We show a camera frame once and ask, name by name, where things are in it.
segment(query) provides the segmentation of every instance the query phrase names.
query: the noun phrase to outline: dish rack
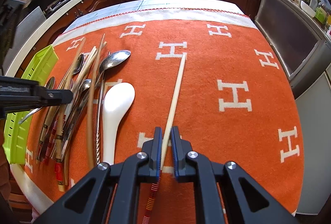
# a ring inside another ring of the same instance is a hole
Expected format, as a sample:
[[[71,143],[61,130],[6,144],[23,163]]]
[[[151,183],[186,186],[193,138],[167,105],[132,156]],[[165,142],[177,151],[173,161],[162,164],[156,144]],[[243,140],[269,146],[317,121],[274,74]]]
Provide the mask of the dish rack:
[[[45,47],[34,55],[21,78],[36,80],[40,85],[44,85],[58,59],[52,45]],[[28,112],[7,115],[3,148],[10,164],[25,164],[26,144],[32,117],[26,119],[22,124],[19,124],[19,121]]]

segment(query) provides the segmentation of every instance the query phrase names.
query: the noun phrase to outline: orange blanket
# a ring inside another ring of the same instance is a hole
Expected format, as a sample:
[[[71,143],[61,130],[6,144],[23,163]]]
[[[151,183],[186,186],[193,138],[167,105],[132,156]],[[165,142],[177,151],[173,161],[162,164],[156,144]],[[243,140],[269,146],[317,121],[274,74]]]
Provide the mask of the orange blanket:
[[[89,52],[99,45],[103,33],[108,45],[101,58],[108,51],[132,52],[125,64],[107,72],[106,89],[128,82],[136,92],[118,130],[115,163],[139,152],[142,143],[153,137],[155,126],[164,131],[180,57],[187,53],[174,118],[183,139],[212,161],[237,162],[290,213],[296,210],[303,178],[299,117],[285,73],[256,28],[204,20],[132,19],[56,45],[59,61],[50,76],[57,84],[73,60],[79,39],[86,37],[83,51]],[[37,148],[44,116],[45,111],[32,119],[31,152]],[[72,140],[72,184],[88,172],[85,128],[86,113]],[[53,161],[38,166],[33,156],[29,165],[33,170],[25,166],[25,172],[52,201],[63,195]],[[150,223],[195,223],[193,185],[178,184],[173,178],[170,147],[164,165]],[[149,184],[141,186],[138,223],[149,190]]]

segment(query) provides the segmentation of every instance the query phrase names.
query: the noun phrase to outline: glass jar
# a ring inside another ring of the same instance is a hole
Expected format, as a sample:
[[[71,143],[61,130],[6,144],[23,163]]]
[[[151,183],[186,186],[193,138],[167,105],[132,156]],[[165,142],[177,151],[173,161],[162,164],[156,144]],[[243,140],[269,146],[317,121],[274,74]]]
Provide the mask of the glass jar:
[[[315,21],[318,25],[320,25],[322,28],[325,25],[326,19],[328,15],[328,9],[326,5],[323,2],[319,2],[316,8],[316,14],[315,14]]]

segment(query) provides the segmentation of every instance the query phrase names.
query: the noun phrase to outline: tablecloth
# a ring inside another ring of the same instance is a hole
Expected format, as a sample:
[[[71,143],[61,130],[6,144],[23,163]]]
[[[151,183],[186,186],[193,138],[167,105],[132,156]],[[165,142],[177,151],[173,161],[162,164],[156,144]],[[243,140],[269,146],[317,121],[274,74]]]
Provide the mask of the tablecloth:
[[[143,0],[85,15],[53,43],[59,60],[50,76],[57,85],[82,38],[86,37],[83,52],[89,52],[103,33],[108,44],[102,58],[109,51],[132,51],[125,64],[106,73],[106,90],[128,82],[136,92],[118,130],[115,163],[139,152],[153,137],[155,126],[165,129],[180,59],[186,53],[173,125],[194,150],[212,161],[237,162],[290,213],[295,212],[303,178],[296,105],[272,48],[236,5]],[[35,163],[44,117],[41,111],[32,119],[26,165],[23,169],[12,165],[24,194],[40,213],[63,195],[54,162]],[[69,187],[89,170],[85,128],[84,113],[72,140]],[[195,223],[193,185],[178,184],[173,178],[170,147],[164,165],[150,223]],[[149,189],[150,184],[141,186],[138,223]]]

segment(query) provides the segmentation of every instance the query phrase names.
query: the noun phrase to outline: green box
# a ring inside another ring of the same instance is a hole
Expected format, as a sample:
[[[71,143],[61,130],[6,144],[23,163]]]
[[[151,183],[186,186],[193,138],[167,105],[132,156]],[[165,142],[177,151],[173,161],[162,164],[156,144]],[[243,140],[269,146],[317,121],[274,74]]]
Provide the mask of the green box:
[[[45,47],[34,55],[23,73],[22,78],[36,80],[40,85],[45,85],[46,79],[58,59],[52,45]],[[24,111],[7,115],[3,148],[10,164],[25,164],[26,144],[28,142],[32,117],[29,117],[22,124],[19,124],[19,121],[25,117],[28,112],[29,111]]]

